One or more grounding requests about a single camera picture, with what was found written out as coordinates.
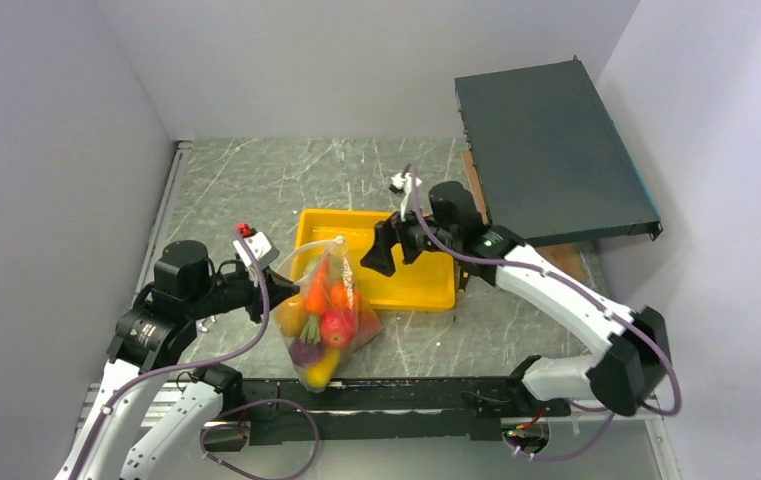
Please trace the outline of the orange toy carrot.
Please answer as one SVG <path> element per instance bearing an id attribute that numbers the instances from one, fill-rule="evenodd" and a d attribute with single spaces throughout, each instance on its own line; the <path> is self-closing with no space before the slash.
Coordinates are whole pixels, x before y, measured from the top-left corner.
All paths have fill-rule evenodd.
<path id="1" fill-rule="evenodd" d="M 305 298 L 304 306 L 308 314 L 307 322 L 300 334 L 300 339 L 306 344 L 317 345 L 321 343 L 321 317 L 329 306 L 326 294 L 328 277 L 330 273 L 330 258 L 320 260 L 313 272 L 309 289 Z"/>

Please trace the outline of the clear dotted zip top bag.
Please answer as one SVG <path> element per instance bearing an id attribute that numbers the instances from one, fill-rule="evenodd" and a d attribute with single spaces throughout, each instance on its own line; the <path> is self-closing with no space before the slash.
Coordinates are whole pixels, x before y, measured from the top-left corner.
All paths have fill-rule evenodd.
<path id="1" fill-rule="evenodd" d="M 298 293 L 274 309 L 275 324 L 300 383 L 320 393 L 342 361 L 371 343 L 383 323 L 358 286 L 341 235 L 296 248 L 276 272 L 297 285 Z"/>

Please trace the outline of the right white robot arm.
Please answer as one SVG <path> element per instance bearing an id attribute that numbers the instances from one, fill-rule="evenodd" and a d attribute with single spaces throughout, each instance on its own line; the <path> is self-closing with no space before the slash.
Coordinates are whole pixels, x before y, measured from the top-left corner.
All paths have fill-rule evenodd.
<path id="1" fill-rule="evenodd" d="M 557 320 L 587 348 L 582 356 L 532 355 L 507 379 L 513 411 L 530 415 L 549 401 L 591 400 L 604 410 L 633 416 L 663 379 L 675 378 L 664 317 L 610 300 L 546 260 L 511 230 L 483 221 L 472 194 L 457 181 L 429 191 L 431 214 L 418 199 L 419 179 L 398 173 L 389 188 L 401 196 L 398 210 L 374 227 L 374 241 L 360 263 L 390 277 L 402 250 L 411 265 L 424 252 L 442 252 L 462 272 L 516 295 Z"/>

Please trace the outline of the orange toy pumpkin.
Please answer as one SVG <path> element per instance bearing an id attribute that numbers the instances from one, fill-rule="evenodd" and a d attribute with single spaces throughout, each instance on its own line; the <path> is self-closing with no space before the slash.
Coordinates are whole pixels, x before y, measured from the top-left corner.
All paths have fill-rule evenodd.
<path id="1" fill-rule="evenodd" d="M 330 305 L 340 310 L 358 311 L 362 306 L 362 296 L 352 284 L 334 282 L 329 289 Z"/>

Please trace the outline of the brown toy potato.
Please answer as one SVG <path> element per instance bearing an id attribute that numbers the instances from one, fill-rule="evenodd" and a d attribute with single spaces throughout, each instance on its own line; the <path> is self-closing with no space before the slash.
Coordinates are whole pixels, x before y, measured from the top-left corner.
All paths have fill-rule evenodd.
<path id="1" fill-rule="evenodd" d="M 308 313 L 304 306 L 304 297 L 297 294 L 277 307 L 275 320 L 280 333 L 289 338 L 298 336 L 304 329 Z"/>

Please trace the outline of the purple toy onion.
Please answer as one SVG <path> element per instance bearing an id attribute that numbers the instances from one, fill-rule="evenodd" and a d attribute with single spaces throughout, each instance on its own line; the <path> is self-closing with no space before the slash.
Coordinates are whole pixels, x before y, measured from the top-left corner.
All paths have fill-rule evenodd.
<path id="1" fill-rule="evenodd" d="M 325 354 L 323 343 L 307 343 L 295 338 L 288 347 L 292 364 L 299 368 L 309 368 L 320 362 Z"/>

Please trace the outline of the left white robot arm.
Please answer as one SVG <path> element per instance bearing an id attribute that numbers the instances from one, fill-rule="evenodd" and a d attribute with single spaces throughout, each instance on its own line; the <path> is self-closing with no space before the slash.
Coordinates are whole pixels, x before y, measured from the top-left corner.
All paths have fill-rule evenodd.
<path id="1" fill-rule="evenodd" d="M 228 420 L 241 411 L 242 376 L 226 363 L 257 346 L 273 309 L 298 288 L 271 268 L 279 252 L 266 234 L 238 233 L 234 248 L 228 261 L 234 270 L 223 273 L 199 241 L 164 247 L 151 282 L 116 324 L 97 396 L 57 478 L 143 479 L 203 414 Z M 237 309 L 246 310 L 259 326 L 249 342 L 214 358 L 181 362 L 197 337 L 198 321 Z M 191 371 L 191 393 L 139 437 L 153 400 L 170 375 L 180 371 Z"/>

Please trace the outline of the red bell pepper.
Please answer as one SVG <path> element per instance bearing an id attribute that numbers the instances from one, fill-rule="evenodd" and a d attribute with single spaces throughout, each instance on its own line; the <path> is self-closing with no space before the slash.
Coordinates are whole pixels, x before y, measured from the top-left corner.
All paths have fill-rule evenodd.
<path id="1" fill-rule="evenodd" d="M 370 343 L 382 329 L 382 323 L 373 310 L 362 310 L 357 317 L 357 328 L 351 346 L 359 350 Z"/>

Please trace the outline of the red toy tomato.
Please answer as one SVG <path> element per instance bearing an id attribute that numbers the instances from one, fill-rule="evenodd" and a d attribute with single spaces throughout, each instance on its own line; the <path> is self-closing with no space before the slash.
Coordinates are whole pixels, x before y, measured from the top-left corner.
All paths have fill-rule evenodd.
<path id="1" fill-rule="evenodd" d="M 327 310 L 321 317 L 320 333 L 325 346 L 345 348 L 353 340 L 356 320 L 351 310 Z"/>

